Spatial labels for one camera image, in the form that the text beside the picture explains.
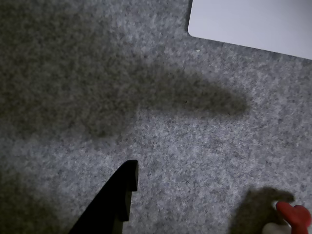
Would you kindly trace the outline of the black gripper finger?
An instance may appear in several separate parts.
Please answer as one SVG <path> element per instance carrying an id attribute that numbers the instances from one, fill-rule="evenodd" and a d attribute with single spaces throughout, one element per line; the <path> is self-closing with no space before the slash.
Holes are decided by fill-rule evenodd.
<path id="1" fill-rule="evenodd" d="M 138 161 L 124 162 L 109 178 L 71 228 L 71 234 L 121 234 L 137 191 Z"/>

